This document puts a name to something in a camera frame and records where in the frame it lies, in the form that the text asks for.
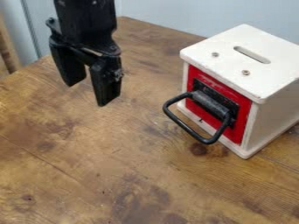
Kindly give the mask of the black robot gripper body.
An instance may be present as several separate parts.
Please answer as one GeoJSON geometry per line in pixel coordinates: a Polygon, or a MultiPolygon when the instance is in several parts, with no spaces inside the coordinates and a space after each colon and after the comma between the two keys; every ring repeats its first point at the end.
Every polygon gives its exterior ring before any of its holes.
{"type": "Polygon", "coordinates": [[[118,29],[115,0],[53,0],[58,18],[50,18],[51,37],[58,49],[53,51],[58,67],[67,64],[65,52],[87,48],[101,53],[110,68],[121,68],[121,48],[114,40],[118,29]]]}

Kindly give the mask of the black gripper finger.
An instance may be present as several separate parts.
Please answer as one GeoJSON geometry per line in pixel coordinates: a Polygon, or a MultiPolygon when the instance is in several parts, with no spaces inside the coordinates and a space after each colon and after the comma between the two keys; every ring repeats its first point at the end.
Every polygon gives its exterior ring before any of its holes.
{"type": "Polygon", "coordinates": [[[69,47],[51,44],[51,55],[65,83],[73,87],[87,78],[85,64],[69,47]]]}
{"type": "Polygon", "coordinates": [[[123,80],[122,59],[118,56],[99,57],[90,67],[90,75],[98,105],[105,107],[121,96],[123,80]]]}

